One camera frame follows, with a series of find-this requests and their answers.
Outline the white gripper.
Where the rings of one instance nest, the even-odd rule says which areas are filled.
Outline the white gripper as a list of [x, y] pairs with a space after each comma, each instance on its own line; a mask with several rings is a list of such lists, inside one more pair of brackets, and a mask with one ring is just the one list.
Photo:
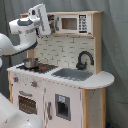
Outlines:
[[34, 22], [35, 28], [41, 36], [49, 35], [51, 29], [44, 4], [38, 4], [28, 10], [29, 18]]

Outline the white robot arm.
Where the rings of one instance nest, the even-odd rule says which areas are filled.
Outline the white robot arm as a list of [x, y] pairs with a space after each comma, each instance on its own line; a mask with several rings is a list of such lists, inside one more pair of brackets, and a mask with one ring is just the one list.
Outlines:
[[[39, 31], [40, 36], [51, 33], [44, 4], [30, 8], [28, 13], [26, 18], [9, 23], [11, 33], [19, 35], [19, 45], [14, 46], [7, 36], [0, 33], [0, 56], [12, 56], [33, 49], [37, 44], [36, 31]], [[0, 93], [0, 128], [43, 128], [43, 121], [35, 114], [17, 109]]]

